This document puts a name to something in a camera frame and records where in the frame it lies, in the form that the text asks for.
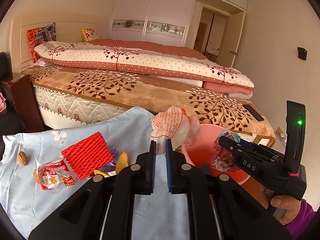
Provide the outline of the right hand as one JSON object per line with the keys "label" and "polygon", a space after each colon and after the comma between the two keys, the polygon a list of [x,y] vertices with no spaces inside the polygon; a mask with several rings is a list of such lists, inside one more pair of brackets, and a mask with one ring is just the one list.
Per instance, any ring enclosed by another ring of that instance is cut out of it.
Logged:
{"label": "right hand", "polygon": [[301,201],[298,201],[288,195],[275,196],[271,200],[269,200],[267,195],[265,194],[265,191],[266,187],[260,185],[257,201],[265,209],[269,207],[269,204],[271,204],[273,207],[284,209],[285,213],[280,218],[278,218],[279,222],[282,225],[291,223],[298,216],[302,203]]}

